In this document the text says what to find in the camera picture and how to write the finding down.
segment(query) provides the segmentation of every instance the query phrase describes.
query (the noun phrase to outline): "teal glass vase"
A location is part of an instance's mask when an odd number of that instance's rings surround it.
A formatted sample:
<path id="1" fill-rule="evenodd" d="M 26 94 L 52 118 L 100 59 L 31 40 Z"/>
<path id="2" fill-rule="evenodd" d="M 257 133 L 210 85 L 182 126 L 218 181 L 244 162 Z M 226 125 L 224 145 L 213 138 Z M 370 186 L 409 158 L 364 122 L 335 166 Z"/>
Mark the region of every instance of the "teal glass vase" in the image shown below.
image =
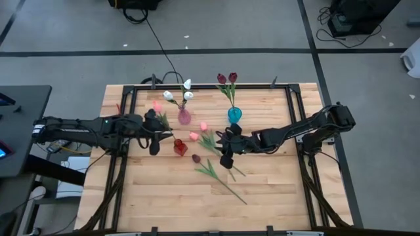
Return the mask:
<path id="1" fill-rule="evenodd" d="M 242 117 L 242 111 L 241 109 L 234 107 L 234 108 L 230 108 L 228 110 L 228 118 L 229 118 L 229 122 L 231 124 L 236 124 L 239 122 L 239 120 Z"/>

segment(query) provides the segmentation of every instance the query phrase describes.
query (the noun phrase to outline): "vase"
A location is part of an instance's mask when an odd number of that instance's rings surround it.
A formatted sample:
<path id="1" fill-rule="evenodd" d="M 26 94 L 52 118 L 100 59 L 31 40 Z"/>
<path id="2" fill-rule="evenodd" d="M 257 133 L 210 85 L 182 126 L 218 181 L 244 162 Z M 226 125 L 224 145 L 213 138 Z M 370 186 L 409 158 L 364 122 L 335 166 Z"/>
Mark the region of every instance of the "vase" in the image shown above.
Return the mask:
<path id="1" fill-rule="evenodd" d="M 188 125 L 191 122 L 191 115 L 185 108 L 179 108 L 178 121 L 182 125 Z"/>
<path id="2" fill-rule="evenodd" d="M 241 109 L 234 107 L 228 110 L 228 118 L 231 124 L 236 124 L 242 117 Z"/>
<path id="3" fill-rule="evenodd" d="M 186 144 L 184 144 L 182 142 L 182 140 L 177 139 L 173 142 L 173 151 L 180 155 L 181 157 L 184 156 L 184 154 L 186 153 L 186 150 L 188 150 L 188 147 L 186 146 Z"/>

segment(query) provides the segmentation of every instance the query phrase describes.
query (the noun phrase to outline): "wooden table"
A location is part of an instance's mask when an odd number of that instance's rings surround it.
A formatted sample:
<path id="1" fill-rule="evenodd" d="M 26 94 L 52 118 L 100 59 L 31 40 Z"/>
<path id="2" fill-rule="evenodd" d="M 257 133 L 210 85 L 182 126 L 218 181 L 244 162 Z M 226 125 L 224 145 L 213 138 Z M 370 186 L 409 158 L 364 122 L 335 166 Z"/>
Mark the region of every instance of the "wooden table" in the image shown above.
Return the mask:
<path id="1" fill-rule="evenodd" d="M 316 83 L 300 84 L 306 116 L 319 111 L 322 102 Z M 121 101 L 123 85 L 108 85 L 100 112 L 101 116 L 117 114 L 116 104 Z M 150 156 L 132 141 L 125 174 L 118 231 L 146 231 L 158 226 L 159 231 L 262 231 L 266 226 L 274 230 L 310 229 L 303 183 L 294 140 L 288 140 L 273 155 L 247 154 L 234 157 L 235 166 L 246 177 L 233 171 L 236 182 L 228 171 L 218 165 L 219 158 L 190 141 L 190 131 L 200 133 L 200 121 L 206 121 L 212 130 L 229 126 L 227 110 L 230 102 L 218 90 L 195 90 L 194 99 L 187 103 L 192 114 L 189 125 L 177 121 L 178 109 L 163 100 L 162 91 L 141 91 L 136 98 L 135 113 L 144 115 L 152 108 L 152 101 L 163 104 L 174 134 L 188 145 L 184 157 L 173 152 L 173 139 L 161 142 L 161 151 Z M 181 92 L 172 91 L 175 99 Z M 285 92 L 282 90 L 237 90 L 236 106 L 242 109 L 239 125 L 244 135 L 252 130 L 282 127 L 291 123 Z M 323 151 L 335 156 L 333 146 L 323 146 Z M 91 162 L 104 151 L 93 150 Z M 192 159 L 198 154 L 210 159 L 220 179 L 226 182 L 247 202 L 243 204 L 216 180 L 202 173 Z M 334 160 L 316 156 L 318 172 L 325 198 L 347 223 L 352 223 L 341 174 Z M 93 165 L 85 180 L 75 228 L 84 225 L 102 201 L 110 157 Z M 313 197 L 317 223 L 321 225 L 320 211 Z M 108 209 L 107 227 L 113 212 Z"/>

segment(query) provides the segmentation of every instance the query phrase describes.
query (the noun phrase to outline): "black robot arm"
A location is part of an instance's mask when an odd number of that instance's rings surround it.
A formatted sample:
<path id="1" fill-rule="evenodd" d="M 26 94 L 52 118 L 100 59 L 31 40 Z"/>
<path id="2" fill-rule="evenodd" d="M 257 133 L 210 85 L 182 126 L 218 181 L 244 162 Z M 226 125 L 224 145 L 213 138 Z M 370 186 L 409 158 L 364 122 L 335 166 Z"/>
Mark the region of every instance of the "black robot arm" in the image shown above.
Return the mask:
<path id="1" fill-rule="evenodd" d="M 216 132 L 220 137 L 216 147 L 222 151 L 220 164 L 225 168 L 232 168 L 233 154 L 265 153 L 273 154 L 284 141 L 302 136 L 303 151 L 316 153 L 322 146 L 322 141 L 335 135 L 349 131 L 355 121 L 346 106 L 341 104 L 326 106 L 313 116 L 282 128 L 268 128 L 253 131 L 251 136 L 243 136 L 242 129 L 232 124 L 225 132 Z"/>
<path id="2" fill-rule="evenodd" d="M 110 153 L 119 150 L 122 139 L 135 138 L 141 148 L 149 148 L 151 155 L 158 154 L 159 141 L 170 136 L 170 130 L 156 118 L 152 109 L 144 115 L 144 120 L 135 114 L 99 117 L 87 121 L 44 117 L 34 123 L 32 132 L 35 143 L 68 140 L 101 147 Z"/>

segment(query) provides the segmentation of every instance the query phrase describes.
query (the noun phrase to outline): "white flower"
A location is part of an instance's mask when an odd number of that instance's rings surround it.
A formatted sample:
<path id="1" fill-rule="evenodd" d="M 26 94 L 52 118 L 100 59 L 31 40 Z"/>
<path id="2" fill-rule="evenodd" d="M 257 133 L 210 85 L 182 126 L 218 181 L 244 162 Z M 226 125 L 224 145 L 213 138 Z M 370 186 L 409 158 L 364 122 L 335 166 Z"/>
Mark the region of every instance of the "white flower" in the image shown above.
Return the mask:
<path id="1" fill-rule="evenodd" d="M 184 93 L 184 99 L 185 100 L 191 100 L 194 97 L 194 94 L 192 92 L 185 92 Z"/>
<path id="2" fill-rule="evenodd" d="M 172 100 L 173 99 L 173 95 L 171 94 L 171 92 L 169 92 L 168 90 L 166 90 L 165 92 L 163 92 L 163 98 L 166 101 Z"/>
<path id="3" fill-rule="evenodd" d="M 191 89 L 191 79 L 187 79 L 184 83 L 184 88 Z"/>

